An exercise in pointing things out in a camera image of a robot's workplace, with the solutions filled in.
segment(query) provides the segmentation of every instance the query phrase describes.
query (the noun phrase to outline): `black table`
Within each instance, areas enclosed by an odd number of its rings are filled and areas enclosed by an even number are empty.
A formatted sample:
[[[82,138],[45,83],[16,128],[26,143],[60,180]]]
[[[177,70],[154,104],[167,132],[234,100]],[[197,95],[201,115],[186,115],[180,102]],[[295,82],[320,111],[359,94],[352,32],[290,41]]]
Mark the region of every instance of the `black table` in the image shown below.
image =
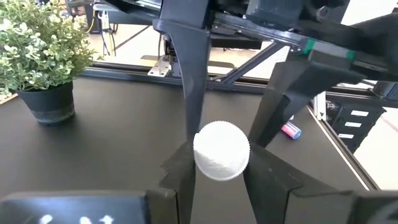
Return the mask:
[[[76,116],[41,126],[20,99],[0,109],[0,197],[50,190],[142,190],[185,140],[179,87],[116,80],[75,81]],[[202,125],[226,120],[248,132],[261,96],[209,91]],[[296,168],[337,189],[364,189],[308,108],[296,140],[269,146]],[[192,223],[255,223],[242,177],[215,182],[197,172]]]

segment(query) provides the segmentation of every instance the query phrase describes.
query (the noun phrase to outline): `floor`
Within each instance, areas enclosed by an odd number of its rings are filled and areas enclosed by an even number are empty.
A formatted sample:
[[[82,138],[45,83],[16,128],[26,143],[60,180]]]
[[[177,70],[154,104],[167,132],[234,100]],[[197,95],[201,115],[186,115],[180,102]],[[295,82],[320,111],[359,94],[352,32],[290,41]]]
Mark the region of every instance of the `floor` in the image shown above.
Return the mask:
[[[130,36],[138,33],[145,26],[135,25],[119,25],[117,34],[115,34],[115,44],[119,45],[121,42],[128,39]],[[102,53],[103,41],[98,35],[91,35],[89,37],[91,46]],[[159,33],[149,27],[128,43],[117,49],[116,57],[107,56],[104,58],[105,62],[113,63],[127,63],[127,64],[141,64],[153,66],[155,61],[141,59],[144,55],[156,56],[158,52]],[[267,47],[270,43],[264,42],[262,49]],[[283,48],[268,60],[262,62],[259,66],[251,70],[246,76],[269,78],[272,69],[276,62],[281,62],[286,59],[288,47]],[[233,63],[236,67],[243,64],[249,58],[253,57],[258,51],[252,50],[227,50],[212,49],[210,60],[219,62]],[[211,73],[227,73],[229,68],[209,67]],[[353,88],[369,88],[365,84],[348,85]],[[361,165],[367,170],[371,177],[376,181],[381,189],[392,190],[398,189],[398,179],[396,176],[398,170],[398,151],[395,149],[396,139],[398,139],[398,109],[386,108],[387,112],[377,121],[374,128],[369,133],[368,137],[363,141],[360,148],[355,152],[355,157]]]

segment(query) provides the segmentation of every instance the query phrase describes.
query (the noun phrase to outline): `potted plant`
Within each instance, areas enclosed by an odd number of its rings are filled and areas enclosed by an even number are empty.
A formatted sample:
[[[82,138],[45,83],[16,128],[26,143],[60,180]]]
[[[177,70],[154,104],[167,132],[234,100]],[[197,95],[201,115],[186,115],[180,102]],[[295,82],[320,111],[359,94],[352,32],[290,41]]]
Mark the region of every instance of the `potted plant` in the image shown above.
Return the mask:
[[[63,16],[57,1],[0,1],[0,83],[17,91],[40,123],[75,113],[72,81],[95,53],[83,23]]]

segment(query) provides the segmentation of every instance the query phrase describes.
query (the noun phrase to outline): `pink and blue object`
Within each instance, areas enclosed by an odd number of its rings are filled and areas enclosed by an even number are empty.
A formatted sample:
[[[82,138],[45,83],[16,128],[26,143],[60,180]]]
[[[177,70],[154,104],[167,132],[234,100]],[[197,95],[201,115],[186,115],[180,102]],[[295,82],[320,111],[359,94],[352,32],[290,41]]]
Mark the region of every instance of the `pink and blue object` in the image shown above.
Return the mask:
[[[294,124],[292,124],[290,121],[288,121],[286,124],[282,126],[282,131],[290,136],[292,139],[297,139],[301,135],[301,130],[300,128],[296,127]]]

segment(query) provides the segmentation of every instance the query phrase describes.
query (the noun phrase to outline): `green component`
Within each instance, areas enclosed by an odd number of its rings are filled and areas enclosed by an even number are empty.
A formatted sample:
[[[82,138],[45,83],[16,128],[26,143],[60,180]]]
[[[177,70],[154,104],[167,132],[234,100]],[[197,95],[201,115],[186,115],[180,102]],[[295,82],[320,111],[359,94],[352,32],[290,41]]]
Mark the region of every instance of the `green component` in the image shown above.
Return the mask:
[[[355,58],[355,52],[349,50],[349,51],[347,52],[346,58],[347,58],[347,59],[350,59],[350,60],[354,60],[354,58]]]
[[[315,44],[315,40],[314,39],[308,39],[307,40],[307,44],[305,44],[305,47],[303,49],[303,53],[304,54],[309,54],[311,52],[314,44]]]

